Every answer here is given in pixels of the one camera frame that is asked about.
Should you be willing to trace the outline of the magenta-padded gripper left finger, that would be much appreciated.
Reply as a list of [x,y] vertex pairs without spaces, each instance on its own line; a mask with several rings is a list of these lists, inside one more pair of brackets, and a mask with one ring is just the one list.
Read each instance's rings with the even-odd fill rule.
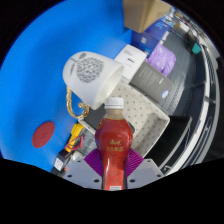
[[103,165],[98,149],[92,150],[87,156],[76,155],[66,166],[64,179],[81,187],[102,189]]

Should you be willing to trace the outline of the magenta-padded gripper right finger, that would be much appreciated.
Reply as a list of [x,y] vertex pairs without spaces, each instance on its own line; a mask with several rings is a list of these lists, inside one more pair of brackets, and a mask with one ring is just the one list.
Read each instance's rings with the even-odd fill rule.
[[152,159],[144,159],[130,149],[125,163],[126,188],[141,188],[164,177]]

